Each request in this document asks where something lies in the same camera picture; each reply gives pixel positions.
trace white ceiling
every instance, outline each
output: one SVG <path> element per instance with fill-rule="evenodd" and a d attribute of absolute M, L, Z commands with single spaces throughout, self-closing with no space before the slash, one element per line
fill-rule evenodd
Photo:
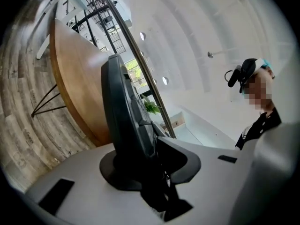
<path fill-rule="evenodd" d="M 271 0 L 124 0 L 132 33 L 167 102 L 206 120 L 233 140 L 259 116 L 224 74 L 247 58 L 285 66 L 296 40 Z M 146 34 L 145 41 L 139 37 Z M 223 51 L 213 59 L 207 52 Z M 169 84 L 162 83 L 162 77 Z"/>

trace recessed light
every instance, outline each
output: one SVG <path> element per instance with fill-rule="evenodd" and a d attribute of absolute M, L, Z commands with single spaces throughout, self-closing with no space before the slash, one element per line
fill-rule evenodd
<path fill-rule="evenodd" d="M 166 78 L 166 77 L 163 77 L 163 82 L 164 82 L 165 85 L 167 85 L 169 83 L 169 79 Z"/>
<path fill-rule="evenodd" d="M 146 34 L 145 33 L 140 32 L 140 36 L 141 36 L 142 41 L 144 41 L 146 39 Z"/>

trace desk surface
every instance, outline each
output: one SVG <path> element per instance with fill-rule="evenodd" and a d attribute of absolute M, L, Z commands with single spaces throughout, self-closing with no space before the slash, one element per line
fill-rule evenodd
<path fill-rule="evenodd" d="M 101 67 L 108 54 L 54 20 L 50 56 L 61 97 L 78 126 L 96 146 L 111 143 L 101 90 Z"/>

